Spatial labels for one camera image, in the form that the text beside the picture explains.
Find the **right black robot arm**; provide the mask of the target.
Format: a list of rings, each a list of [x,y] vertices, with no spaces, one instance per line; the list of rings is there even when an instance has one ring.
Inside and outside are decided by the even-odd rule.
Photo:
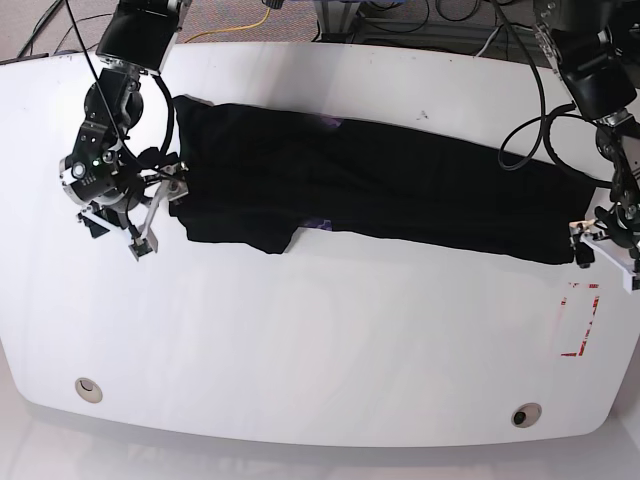
[[[189,192],[187,167],[169,150],[175,108],[161,72],[190,6],[188,1],[118,3],[96,50],[105,66],[92,73],[84,121],[72,152],[59,164],[60,184],[81,208],[79,222],[93,238],[129,235],[136,259],[158,249],[151,225],[161,201],[175,203]],[[135,154],[126,142],[143,114],[144,75],[166,102],[167,122],[161,145]]]

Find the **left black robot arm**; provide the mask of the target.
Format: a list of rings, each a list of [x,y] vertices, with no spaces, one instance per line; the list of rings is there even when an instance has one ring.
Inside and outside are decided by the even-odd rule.
[[[628,107],[638,94],[615,36],[631,25],[636,10],[628,1],[536,1],[533,11],[536,39],[572,100],[547,115],[544,147],[563,172],[608,190],[611,201],[596,207],[593,218],[570,223],[575,261],[587,268],[601,254],[633,293],[639,288],[639,124]],[[569,166],[553,149],[553,123],[573,111],[596,127],[597,150],[613,165],[610,181]]]

